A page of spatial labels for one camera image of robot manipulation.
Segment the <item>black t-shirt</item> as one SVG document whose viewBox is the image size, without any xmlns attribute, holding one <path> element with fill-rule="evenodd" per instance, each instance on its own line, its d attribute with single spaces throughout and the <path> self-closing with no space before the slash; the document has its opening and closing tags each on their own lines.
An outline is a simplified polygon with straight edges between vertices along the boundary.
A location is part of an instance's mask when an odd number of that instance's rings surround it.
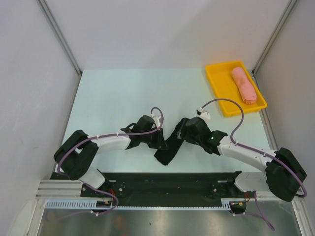
<svg viewBox="0 0 315 236">
<path fill-rule="evenodd" d="M 182 118 L 180 122 L 176 125 L 171 135 L 165 141 L 168 146 L 166 150 L 158 149 L 155 152 L 154 157 L 162 165 L 167 166 L 173 160 L 182 143 L 184 142 L 184 140 L 178 138 L 178 133 L 187 121 L 188 118 Z"/>
</svg>

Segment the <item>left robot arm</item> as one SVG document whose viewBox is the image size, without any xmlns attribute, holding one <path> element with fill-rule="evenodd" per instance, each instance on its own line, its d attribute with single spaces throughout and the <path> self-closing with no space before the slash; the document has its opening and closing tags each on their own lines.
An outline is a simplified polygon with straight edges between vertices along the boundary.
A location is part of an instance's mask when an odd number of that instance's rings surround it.
<svg viewBox="0 0 315 236">
<path fill-rule="evenodd" d="M 163 116 L 150 114 L 122 128 L 121 133 L 89 136 L 83 130 L 77 130 L 54 154 L 58 172 L 70 180 L 90 185 L 91 190 L 102 197 L 108 193 L 109 185 L 105 176 L 92 167 L 95 156 L 112 150 L 128 150 L 141 143 L 152 149 L 167 150 L 163 121 Z"/>
</svg>

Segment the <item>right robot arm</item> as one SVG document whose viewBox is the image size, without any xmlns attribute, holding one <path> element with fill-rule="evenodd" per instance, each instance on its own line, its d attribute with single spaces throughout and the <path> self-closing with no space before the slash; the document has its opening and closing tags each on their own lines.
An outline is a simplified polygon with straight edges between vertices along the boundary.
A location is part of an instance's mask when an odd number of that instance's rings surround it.
<svg viewBox="0 0 315 236">
<path fill-rule="evenodd" d="M 232 197 L 239 197 L 248 191 L 270 191 L 281 200 L 290 202 L 307 177 L 290 150 L 283 147 L 270 150 L 246 146 L 232 140 L 225 132 L 210 130 L 200 117 L 183 118 L 176 127 L 175 136 L 200 146 L 208 154 L 233 158 L 258 170 L 237 173 L 227 185 L 227 192 Z"/>
</svg>

